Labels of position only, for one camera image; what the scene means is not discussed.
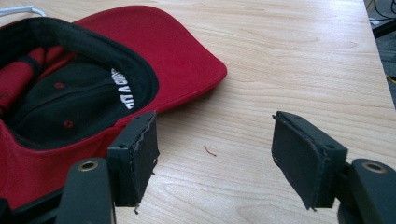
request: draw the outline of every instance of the baseball cap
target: baseball cap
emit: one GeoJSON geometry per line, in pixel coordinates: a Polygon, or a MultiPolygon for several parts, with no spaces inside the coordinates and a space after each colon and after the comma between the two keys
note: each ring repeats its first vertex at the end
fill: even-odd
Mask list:
{"type": "Polygon", "coordinates": [[[12,208],[61,188],[77,161],[105,157],[132,118],[227,74],[175,18],[146,6],[16,21],[0,29],[0,49],[0,197],[12,208]]]}

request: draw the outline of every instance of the wooden table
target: wooden table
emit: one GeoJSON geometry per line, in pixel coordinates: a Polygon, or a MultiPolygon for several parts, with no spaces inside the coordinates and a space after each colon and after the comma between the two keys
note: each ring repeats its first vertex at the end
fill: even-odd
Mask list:
{"type": "MultiPolygon", "coordinates": [[[[143,202],[119,223],[337,223],[306,211],[271,156],[277,110],[396,168],[396,113],[361,0],[1,1],[75,21],[131,4],[177,18],[229,74],[158,117],[161,156],[143,202]],[[217,155],[207,153],[205,147],[217,155]]],[[[0,25],[29,14],[0,18],[0,25]]]]}

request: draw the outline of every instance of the floor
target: floor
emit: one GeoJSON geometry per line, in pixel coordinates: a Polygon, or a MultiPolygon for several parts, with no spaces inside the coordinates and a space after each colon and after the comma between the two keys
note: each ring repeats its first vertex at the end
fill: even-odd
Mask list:
{"type": "MultiPolygon", "coordinates": [[[[387,18],[396,20],[396,0],[365,0],[367,8],[367,14],[370,18],[377,19],[373,21],[372,27],[375,28],[378,25],[384,24],[387,18]]],[[[375,40],[378,47],[379,56],[381,58],[382,65],[384,66],[385,74],[391,77],[396,77],[396,32],[384,35],[375,40]]],[[[388,80],[390,94],[393,98],[393,105],[396,105],[396,83],[388,80]]]]}

